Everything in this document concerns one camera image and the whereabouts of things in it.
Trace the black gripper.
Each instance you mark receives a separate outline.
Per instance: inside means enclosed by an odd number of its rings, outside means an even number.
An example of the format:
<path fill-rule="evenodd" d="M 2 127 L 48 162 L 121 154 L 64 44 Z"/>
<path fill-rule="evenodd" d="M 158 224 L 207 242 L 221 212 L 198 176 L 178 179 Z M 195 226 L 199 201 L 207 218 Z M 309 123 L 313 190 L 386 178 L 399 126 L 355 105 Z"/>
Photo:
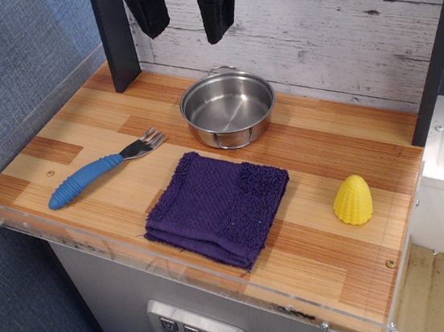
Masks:
<path fill-rule="evenodd" d="M 197 0 L 208 42 L 218 43 L 234 23 L 235 0 Z M 142 31 L 155 39 L 166 29 L 170 17 L 164 0 L 125 0 Z"/>

